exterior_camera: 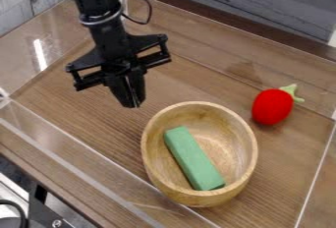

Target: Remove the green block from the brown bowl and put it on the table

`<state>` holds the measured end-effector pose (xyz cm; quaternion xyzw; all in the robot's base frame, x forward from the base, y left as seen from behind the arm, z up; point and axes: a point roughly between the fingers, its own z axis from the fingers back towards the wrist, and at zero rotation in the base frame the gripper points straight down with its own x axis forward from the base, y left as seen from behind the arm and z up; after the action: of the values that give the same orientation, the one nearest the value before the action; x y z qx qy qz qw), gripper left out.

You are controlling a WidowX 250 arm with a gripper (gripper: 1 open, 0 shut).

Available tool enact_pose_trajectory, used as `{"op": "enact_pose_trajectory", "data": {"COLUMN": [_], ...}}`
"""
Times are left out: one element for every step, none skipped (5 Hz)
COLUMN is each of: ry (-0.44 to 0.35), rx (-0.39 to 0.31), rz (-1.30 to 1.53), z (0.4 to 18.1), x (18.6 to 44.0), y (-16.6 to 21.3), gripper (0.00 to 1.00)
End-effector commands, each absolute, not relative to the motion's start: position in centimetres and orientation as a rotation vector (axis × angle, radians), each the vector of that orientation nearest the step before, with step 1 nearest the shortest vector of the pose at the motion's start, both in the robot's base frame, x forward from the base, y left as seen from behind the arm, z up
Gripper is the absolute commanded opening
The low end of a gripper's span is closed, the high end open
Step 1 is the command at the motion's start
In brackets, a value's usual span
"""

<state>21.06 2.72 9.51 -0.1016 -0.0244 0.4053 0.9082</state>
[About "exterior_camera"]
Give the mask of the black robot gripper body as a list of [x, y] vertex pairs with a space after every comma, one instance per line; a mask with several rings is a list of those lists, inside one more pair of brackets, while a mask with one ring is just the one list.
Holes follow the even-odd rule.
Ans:
[[107, 75], [127, 77], [137, 66], [147, 74], [148, 69], [169, 62], [165, 34], [133, 35], [120, 17], [104, 20], [81, 17], [80, 22], [91, 31], [95, 47], [65, 66], [77, 90], [105, 86]]

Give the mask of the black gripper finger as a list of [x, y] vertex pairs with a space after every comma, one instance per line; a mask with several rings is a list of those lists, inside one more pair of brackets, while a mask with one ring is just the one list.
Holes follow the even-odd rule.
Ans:
[[125, 76], [107, 75], [105, 86], [109, 88], [123, 107], [135, 108], [139, 106]]
[[133, 68], [127, 75], [128, 86], [131, 92], [132, 106], [139, 107], [145, 99], [145, 82], [144, 82], [145, 71], [140, 66]]

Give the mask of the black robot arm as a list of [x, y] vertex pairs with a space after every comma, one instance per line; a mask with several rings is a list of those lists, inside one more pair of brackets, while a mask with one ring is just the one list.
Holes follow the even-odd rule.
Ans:
[[83, 90], [107, 86], [127, 108], [145, 100], [147, 70], [171, 61], [164, 34], [127, 32], [121, 0], [73, 0], [79, 21], [95, 41], [93, 49], [65, 66], [73, 86]]

